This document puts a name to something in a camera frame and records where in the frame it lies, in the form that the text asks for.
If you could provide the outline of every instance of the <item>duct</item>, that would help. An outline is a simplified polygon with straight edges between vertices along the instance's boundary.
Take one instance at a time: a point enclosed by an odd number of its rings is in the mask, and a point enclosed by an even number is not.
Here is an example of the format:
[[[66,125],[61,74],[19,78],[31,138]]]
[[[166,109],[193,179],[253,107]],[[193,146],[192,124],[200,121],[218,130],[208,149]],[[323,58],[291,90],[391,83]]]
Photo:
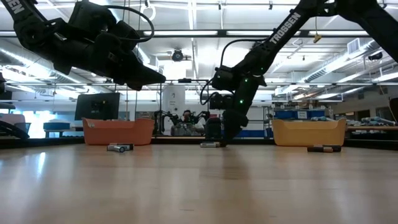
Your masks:
[[[349,49],[343,51],[342,53],[324,62],[320,67],[309,71],[308,75],[306,75],[301,82],[312,82],[321,76],[344,67],[345,65],[351,63],[354,59],[380,48],[380,45],[374,40],[366,41],[366,39],[359,39],[359,42],[361,44],[359,45],[357,52],[349,53]]]
[[[1,65],[23,66],[24,64],[12,57],[8,57],[5,53],[0,52],[0,66]]]
[[[380,49],[380,45],[375,40],[358,38],[347,45],[347,49],[339,53],[338,55],[328,59],[319,67],[309,71],[304,78],[298,81],[298,83],[308,83],[316,80],[319,77],[327,75],[339,68],[354,62],[358,57],[364,57],[365,55]],[[289,91],[293,91],[297,86],[290,86]]]
[[[26,50],[20,46],[16,46],[6,40],[0,39],[0,52],[13,60],[19,61],[26,68],[27,67],[34,68],[32,70],[35,70],[36,72],[46,73],[48,76],[50,76],[53,72],[56,72],[52,68],[53,67],[52,62],[42,59],[38,55],[30,52],[29,50]],[[57,75],[69,79],[69,82],[72,81],[75,83],[92,83],[91,80],[83,78],[73,72],[70,72],[69,75],[64,75],[60,72],[56,73]],[[92,88],[98,92],[103,92],[103,93],[111,92],[111,90],[104,88],[102,86],[93,86]]]
[[[362,76],[362,75],[368,75],[372,71],[375,71],[375,70],[378,71],[379,69],[382,69],[384,67],[387,67],[387,68],[382,70],[382,73],[391,73],[391,72],[396,70],[396,69],[394,69],[394,65],[397,65],[397,62],[395,62],[393,60],[390,60],[388,62],[384,62],[384,63],[380,64],[377,67],[373,67],[373,68],[369,68],[367,70],[363,70],[362,72],[359,72],[356,75],[358,75],[358,77]],[[339,95],[339,94],[342,94],[344,92],[347,92],[347,91],[350,91],[350,90],[354,90],[356,88],[358,88],[358,87],[357,86],[338,86],[338,87],[334,87],[334,88],[328,90],[328,94],[338,94]],[[313,91],[311,93],[307,93],[304,97],[305,98],[316,98],[316,96],[318,96],[320,94],[323,94],[324,92],[325,92],[325,89],[322,88],[321,90],[316,90],[316,91]],[[295,100],[301,100],[301,99],[303,99],[303,97],[296,96],[294,99]]]

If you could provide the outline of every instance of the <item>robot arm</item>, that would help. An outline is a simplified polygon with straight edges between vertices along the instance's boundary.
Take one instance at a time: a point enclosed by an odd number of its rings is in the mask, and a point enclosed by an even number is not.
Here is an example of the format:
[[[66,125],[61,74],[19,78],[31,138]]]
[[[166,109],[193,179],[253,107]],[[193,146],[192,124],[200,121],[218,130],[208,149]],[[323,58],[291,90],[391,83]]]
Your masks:
[[[263,74],[272,65],[278,51],[294,34],[315,16],[341,15],[358,23],[398,61],[398,22],[376,0],[301,0],[297,7],[263,43],[252,49],[233,68],[221,66],[216,70],[212,87],[217,90],[235,91],[232,105],[223,113],[224,140],[234,138],[241,126],[248,125],[246,117],[259,85],[266,85]]]
[[[164,120],[166,117],[169,117],[170,120],[172,121],[173,125],[176,126],[178,123],[182,122],[181,119],[178,117],[178,115],[173,115],[171,112],[166,112],[162,110],[158,110],[154,112],[154,119],[155,119],[155,125],[154,125],[154,132],[153,134],[163,134],[165,131],[164,128]]]
[[[72,67],[112,78],[115,83],[127,83],[134,90],[142,85],[162,83],[165,77],[133,54],[140,39],[124,21],[116,22],[109,8],[88,0],[75,4],[68,23],[57,18],[50,21],[41,15],[35,0],[0,0],[12,19],[14,30],[28,50],[54,64],[54,69],[69,74]]]
[[[197,124],[199,121],[203,118],[205,121],[207,121],[210,118],[210,112],[209,111],[202,111],[200,112],[197,116],[192,116],[193,118],[193,123]]]

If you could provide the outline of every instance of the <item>plastic storage bin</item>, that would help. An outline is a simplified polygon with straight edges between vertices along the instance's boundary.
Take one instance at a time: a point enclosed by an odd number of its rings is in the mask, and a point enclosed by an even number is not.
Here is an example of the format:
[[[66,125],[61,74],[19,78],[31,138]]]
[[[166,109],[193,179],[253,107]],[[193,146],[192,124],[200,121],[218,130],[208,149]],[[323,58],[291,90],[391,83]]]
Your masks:
[[[344,143],[346,120],[288,122],[273,120],[275,143],[278,146],[313,146]]]
[[[309,111],[310,118],[320,118],[325,116],[325,111]]]
[[[291,119],[296,116],[294,115],[294,111],[275,111],[275,118],[277,119]]]

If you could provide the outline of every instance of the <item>wooden table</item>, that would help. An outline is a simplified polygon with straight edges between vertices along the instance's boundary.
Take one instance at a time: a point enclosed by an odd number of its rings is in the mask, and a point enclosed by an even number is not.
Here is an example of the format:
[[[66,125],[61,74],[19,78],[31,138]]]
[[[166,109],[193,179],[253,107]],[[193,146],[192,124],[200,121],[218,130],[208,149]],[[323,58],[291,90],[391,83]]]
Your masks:
[[[398,223],[395,151],[74,145],[0,161],[0,223]]]

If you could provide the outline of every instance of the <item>ceiling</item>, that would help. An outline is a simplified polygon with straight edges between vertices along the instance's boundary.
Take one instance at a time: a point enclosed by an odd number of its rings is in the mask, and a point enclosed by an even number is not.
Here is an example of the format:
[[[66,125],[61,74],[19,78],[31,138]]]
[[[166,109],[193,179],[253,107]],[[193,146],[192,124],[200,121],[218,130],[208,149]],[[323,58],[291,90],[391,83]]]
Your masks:
[[[72,14],[74,1],[68,0],[39,0],[37,7],[47,19],[62,17],[68,19]],[[97,4],[125,4],[122,0],[92,0]],[[157,0],[149,2],[155,8],[156,14],[152,20],[156,30],[271,30],[289,15],[289,10],[297,5],[298,0],[273,0],[272,10],[269,10],[269,1],[260,0]],[[398,18],[398,0],[386,0],[386,11],[394,18]],[[126,1],[126,4],[139,10],[140,1]],[[113,11],[118,19],[123,19],[122,11]],[[151,9],[146,9],[144,13],[151,16]],[[0,7],[0,30],[13,30],[13,21],[4,7]],[[133,13],[126,12],[124,21],[137,30],[149,30],[147,22],[141,21]],[[310,19],[303,27],[303,30],[361,30],[360,26],[346,21],[341,17],[319,17]],[[3,37],[11,44],[19,45],[16,38]],[[187,69],[185,77],[210,79],[214,74],[214,69],[220,65],[221,52],[225,45],[237,38],[153,38],[152,40],[140,44],[140,48],[146,55],[153,55],[161,58],[159,65],[181,66],[172,63],[170,53],[174,49],[182,49],[185,55],[193,55],[193,46],[197,46],[196,60],[199,64],[197,76],[194,77],[192,63],[189,61],[184,64]],[[355,38],[341,37],[329,38],[324,36],[316,44],[313,37],[294,37],[276,56],[271,68],[265,74],[268,82],[297,82],[294,73],[306,74],[315,68],[328,63],[331,58],[339,56],[347,49],[347,43]],[[240,42],[230,46],[224,56],[224,65],[233,66],[240,62],[252,47],[252,42]],[[383,61],[392,60],[388,55]],[[377,63],[363,60],[363,57],[352,60],[352,62],[337,68],[333,72],[347,77],[358,73],[367,66],[376,66]],[[90,72],[80,69],[72,70],[76,75],[83,77],[84,80],[93,83],[103,83],[105,78],[94,76]],[[328,82],[336,82],[333,76]]]

